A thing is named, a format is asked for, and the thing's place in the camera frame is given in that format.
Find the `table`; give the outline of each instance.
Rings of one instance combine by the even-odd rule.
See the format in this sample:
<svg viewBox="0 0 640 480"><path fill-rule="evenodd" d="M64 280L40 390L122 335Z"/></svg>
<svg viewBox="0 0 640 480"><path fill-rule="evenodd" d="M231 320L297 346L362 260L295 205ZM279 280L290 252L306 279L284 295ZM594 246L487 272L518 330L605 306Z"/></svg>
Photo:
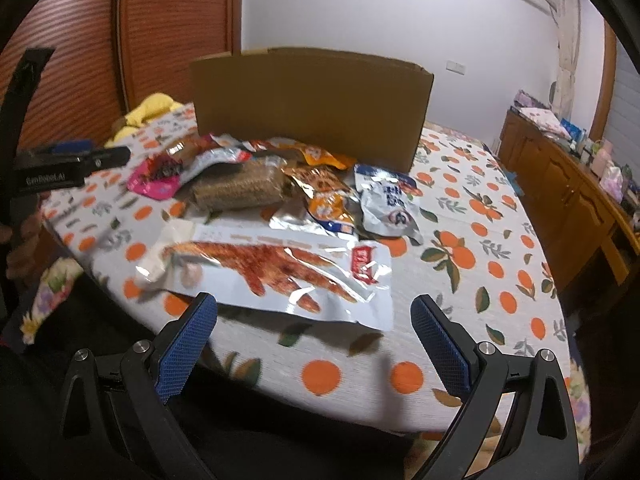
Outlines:
<svg viewBox="0 0 640 480"><path fill-rule="evenodd" d="M94 174L82 189L54 192L44 205L49 229L86 272L156 333L187 303L171 293L140 291L133 282L136 262L165 221L185 214L186 206L137 196L124 182L145 156L195 125L193 105L163 116L121 142L132 151L126 168ZM520 201L481 144L436 129L423 130L412 169L423 193L418 224L425 243L383 241L394 257L394 329L381 335L354 324L222 306L210 338L211 365L332 418L389 431L443 432L460 401L445 393L409 315L413 298L430 294L476 340L527 356L549 348L570 376L553 278ZM268 208L248 212L246 221L265 225L269 214ZM235 222L234 215L193 218L216 225ZM506 422L510 404L511 396L503 396L493 431Z"/></svg>

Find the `white wrapper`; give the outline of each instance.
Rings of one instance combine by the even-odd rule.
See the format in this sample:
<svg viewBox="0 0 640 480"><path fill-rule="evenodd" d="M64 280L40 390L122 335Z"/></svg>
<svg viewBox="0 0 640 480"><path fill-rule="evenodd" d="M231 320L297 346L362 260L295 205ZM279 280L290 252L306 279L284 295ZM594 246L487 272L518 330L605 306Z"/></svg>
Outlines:
<svg viewBox="0 0 640 480"><path fill-rule="evenodd" d="M174 219L136 270L146 289L208 292L225 304L393 328L391 256L372 241Z"/></svg>
<svg viewBox="0 0 640 480"><path fill-rule="evenodd" d="M355 166L356 190L361 193L363 227L381 236L408 236L423 242L415 218L420 214L415 180L410 176L365 164Z"/></svg>

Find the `white wall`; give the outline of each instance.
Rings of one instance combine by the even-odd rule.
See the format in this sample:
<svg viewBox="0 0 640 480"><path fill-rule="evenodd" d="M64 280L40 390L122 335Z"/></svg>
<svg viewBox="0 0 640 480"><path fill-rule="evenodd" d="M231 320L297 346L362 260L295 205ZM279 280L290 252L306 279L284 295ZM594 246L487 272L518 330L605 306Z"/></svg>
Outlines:
<svg viewBox="0 0 640 480"><path fill-rule="evenodd" d="M491 145L519 88L548 101L548 14L525 0L243 0L242 47L318 46L396 57L435 75L427 118ZM466 75L447 72L447 60Z"/></svg>
<svg viewBox="0 0 640 480"><path fill-rule="evenodd" d="M591 130L604 65L604 19L589 0L580 0L580 51L575 70L571 122Z"/></svg>

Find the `cardboard box flap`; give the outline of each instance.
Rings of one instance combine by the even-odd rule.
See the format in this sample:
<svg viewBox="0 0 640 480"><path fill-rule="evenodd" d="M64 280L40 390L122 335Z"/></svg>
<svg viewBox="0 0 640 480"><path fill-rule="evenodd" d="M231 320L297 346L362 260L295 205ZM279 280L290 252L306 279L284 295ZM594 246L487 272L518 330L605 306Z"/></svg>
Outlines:
<svg viewBox="0 0 640 480"><path fill-rule="evenodd" d="M201 132L290 137L408 172L433 75L399 60L278 48L191 63Z"/></svg>

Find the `blue gripper pad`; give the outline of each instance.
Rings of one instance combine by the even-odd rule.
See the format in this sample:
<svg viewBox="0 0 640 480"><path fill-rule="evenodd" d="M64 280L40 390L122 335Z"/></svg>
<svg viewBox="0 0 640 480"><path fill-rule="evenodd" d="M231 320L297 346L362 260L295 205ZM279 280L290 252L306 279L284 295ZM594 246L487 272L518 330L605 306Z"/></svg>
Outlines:
<svg viewBox="0 0 640 480"><path fill-rule="evenodd" d="M180 319L172 321L182 326L158 360L156 393L163 404L182 391L217 320L216 298L201 292Z"/></svg>
<svg viewBox="0 0 640 480"><path fill-rule="evenodd" d="M475 380L468 358L477 368L473 354L476 343L458 323L450 322L427 295L418 296L411 304L411 324L449 395L465 400ZM460 343L467 352L461 351Z"/></svg>

